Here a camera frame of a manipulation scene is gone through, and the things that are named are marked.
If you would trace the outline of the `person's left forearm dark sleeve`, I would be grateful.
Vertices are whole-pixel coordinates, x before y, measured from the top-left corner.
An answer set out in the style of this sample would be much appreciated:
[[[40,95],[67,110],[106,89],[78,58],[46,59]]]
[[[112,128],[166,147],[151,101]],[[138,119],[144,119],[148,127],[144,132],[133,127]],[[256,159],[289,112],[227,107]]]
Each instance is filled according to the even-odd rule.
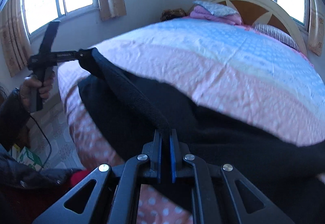
[[[22,132],[30,119],[18,89],[1,104],[1,223],[32,223],[72,188],[80,168],[37,171],[19,162]]]

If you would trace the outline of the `person's left hand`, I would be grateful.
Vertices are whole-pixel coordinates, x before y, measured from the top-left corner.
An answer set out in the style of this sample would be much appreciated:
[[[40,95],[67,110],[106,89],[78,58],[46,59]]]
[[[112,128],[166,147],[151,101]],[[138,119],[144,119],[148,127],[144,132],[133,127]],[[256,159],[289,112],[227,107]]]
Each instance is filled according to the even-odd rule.
[[[30,113],[37,111],[37,99],[41,102],[47,100],[53,88],[55,74],[51,71],[49,77],[41,82],[35,75],[31,75],[24,79],[20,85],[19,95],[24,108]]]

